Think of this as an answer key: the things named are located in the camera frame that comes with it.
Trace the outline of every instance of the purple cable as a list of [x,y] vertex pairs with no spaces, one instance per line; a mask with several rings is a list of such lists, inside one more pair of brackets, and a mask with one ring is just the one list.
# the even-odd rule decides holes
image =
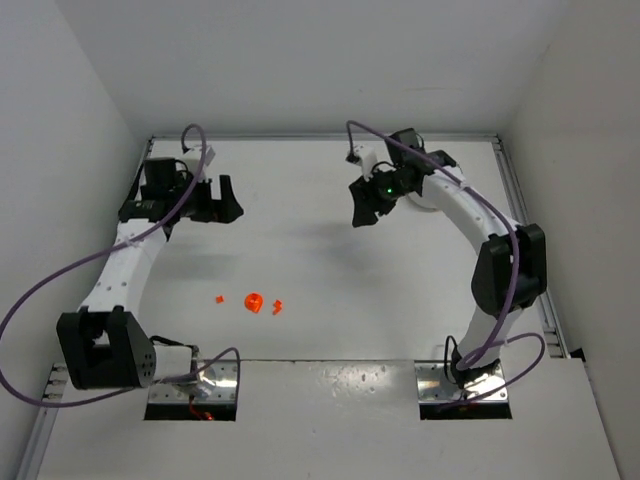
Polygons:
[[[180,211],[182,206],[185,204],[185,202],[189,198],[189,195],[191,195],[191,192],[193,192],[193,189],[195,188],[196,183],[198,182],[198,178],[200,178],[202,170],[204,169],[205,161],[206,161],[207,139],[206,139],[204,130],[200,125],[197,125],[195,123],[192,123],[192,124],[188,125],[184,129],[184,131],[182,132],[182,136],[180,137],[180,143],[181,143],[183,149],[186,149],[184,141],[185,141],[185,138],[187,136],[187,133],[189,133],[189,130],[191,130],[192,128],[197,130],[198,134],[200,136],[200,141],[202,143],[202,155],[200,157],[200,162],[198,163],[197,171],[193,175],[193,180],[191,181],[191,183],[189,184],[189,186],[185,190],[185,192],[182,195],[182,197],[180,197],[180,200],[178,200],[178,202],[169,211],[169,213],[167,213],[164,216],[164,218],[162,218],[162,220],[160,220],[158,223],[154,224],[148,230],[142,232],[140,235],[137,235],[137,236],[129,239],[126,243],[119,243],[117,245],[114,245],[113,247],[106,248],[106,249],[101,250],[99,252],[96,252],[96,253],[94,253],[92,255],[89,255],[87,257],[81,258],[80,260],[77,260],[76,262],[73,262],[73,263],[67,265],[66,267],[63,267],[60,270],[58,270],[57,272],[54,272],[51,275],[49,275],[48,277],[45,277],[44,279],[40,280],[38,283],[36,283],[33,287],[31,287],[29,290],[27,290],[18,299],[18,301],[9,309],[9,311],[5,315],[5,317],[2,320],[2,322],[0,322],[0,339],[2,339],[2,336],[4,335],[4,332],[7,329],[7,325],[9,325],[9,322],[11,321],[13,316],[16,314],[18,309],[29,299],[29,297],[31,297],[31,295],[36,293],[38,290],[40,290],[42,287],[47,285],[49,282],[52,282],[53,280],[55,280],[56,278],[64,275],[65,273],[70,272],[71,270],[74,270],[74,269],[76,269],[78,267],[81,267],[82,265],[85,265],[85,264],[87,264],[89,262],[92,262],[93,260],[97,260],[98,258],[105,257],[105,256],[108,256],[108,255],[114,253],[114,252],[117,252],[119,250],[125,249],[131,243],[136,243],[136,242],[139,242],[140,240],[143,240],[144,238],[148,237],[149,235],[151,235],[153,232],[155,232],[159,228],[162,228],[171,218],[174,217],[174,215],[176,215]],[[116,395],[120,395],[122,393],[131,391],[130,388],[125,388],[125,389],[117,390],[115,392],[111,392],[111,393],[107,393],[107,394],[104,394],[104,395],[99,395],[97,397],[89,398],[89,399],[86,399],[86,400],[78,400],[78,401],[75,401],[75,402],[66,402],[66,403],[55,403],[55,402],[44,402],[44,401],[41,401],[41,400],[36,400],[36,399],[27,397],[26,395],[20,393],[18,390],[16,390],[9,383],[7,378],[4,376],[4,373],[2,372],[1,368],[0,368],[0,384],[11,395],[16,397],[18,400],[22,400],[23,402],[28,403],[29,405],[33,405],[34,407],[44,407],[44,408],[79,407],[81,405],[88,405],[90,403],[99,402],[100,400],[105,400],[107,398],[115,397]]]
[[[376,136],[378,138],[381,138],[385,142],[387,142],[387,143],[389,143],[389,144],[391,144],[391,145],[393,145],[393,146],[395,146],[397,148],[400,148],[401,150],[404,150],[405,152],[408,152],[408,153],[411,153],[412,155],[415,155],[416,157],[422,159],[424,162],[428,163],[430,166],[432,166],[433,168],[435,168],[436,170],[441,172],[443,175],[447,176],[456,185],[458,185],[460,187],[464,187],[463,189],[469,195],[471,195],[471,197],[473,197],[473,199],[475,199],[478,203],[480,203],[484,207],[486,207],[491,213],[493,213],[504,224],[505,228],[507,229],[507,232],[509,233],[509,239],[511,240],[511,247],[512,247],[512,253],[513,253],[513,265],[512,265],[512,268],[511,268],[511,277],[509,279],[509,288],[507,289],[507,295],[506,295],[506,298],[505,298],[505,302],[504,302],[504,305],[502,306],[500,314],[498,315],[498,319],[496,320],[496,325],[493,328],[493,330],[491,331],[491,333],[489,334],[489,337],[487,338],[486,342],[481,347],[469,352],[462,359],[460,359],[460,361],[456,364],[456,368],[458,368],[459,370],[466,370],[466,369],[472,367],[475,363],[477,363],[487,353],[487,351],[490,348],[499,347],[500,345],[502,345],[501,343],[495,343],[495,340],[496,340],[496,338],[498,338],[498,334],[500,333],[500,330],[502,329],[502,326],[504,325],[505,319],[507,318],[507,315],[509,314],[509,311],[511,310],[511,305],[513,303],[513,297],[514,297],[515,292],[516,292],[516,284],[517,284],[517,280],[518,280],[518,270],[519,270],[519,267],[520,267],[520,246],[518,245],[518,239],[516,237],[516,233],[513,230],[513,228],[511,227],[511,224],[506,219],[506,217],[502,214],[502,212],[500,212],[500,210],[498,210],[496,207],[494,207],[491,204],[491,202],[489,202],[486,198],[484,198],[480,193],[475,191],[473,188],[471,188],[469,186],[463,186],[462,185],[462,180],[460,180],[458,177],[456,177],[454,174],[452,174],[451,172],[449,172],[445,168],[441,167],[437,162],[432,160],[429,157],[429,155],[422,154],[422,153],[412,149],[411,147],[408,147],[408,146],[398,142],[397,140],[394,140],[393,138],[385,135],[384,133],[378,132],[377,130],[374,130],[373,128],[368,127],[366,125],[363,125],[362,123],[357,122],[355,120],[349,120],[349,121],[347,121],[347,124],[346,124],[347,134],[349,136],[349,148],[350,148],[351,152],[353,152],[353,135],[351,134],[351,126],[352,125],[355,126],[355,127],[361,128],[362,130],[364,130],[366,132],[369,132],[370,134],[372,134],[372,135],[374,135],[374,136]],[[516,335],[515,337],[513,337],[510,340],[518,340],[520,338],[525,338],[525,337],[537,337],[538,340],[540,340],[540,342],[542,344],[542,349],[541,349],[541,352],[540,352],[540,356],[534,363],[532,363],[529,366],[529,368],[527,368],[520,375],[517,375],[512,380],[507,382],[504,386],[511,385],[512,383],[514,383],[515,381],[519,380],[524,375],[529,373],[531,370],[533,370],[533,368],[535,368],[535,366],[540,362],[540,359],[542,359],[542,356],[544,355],[544,352],[545,352],[544,339],[542,338],[542,336],[540,336],[537,333],[526,333],[526,334],[522,334],[522,335]],[[485,398],[485,396],[474,397],[474,400],[480,400],[481,398]]]

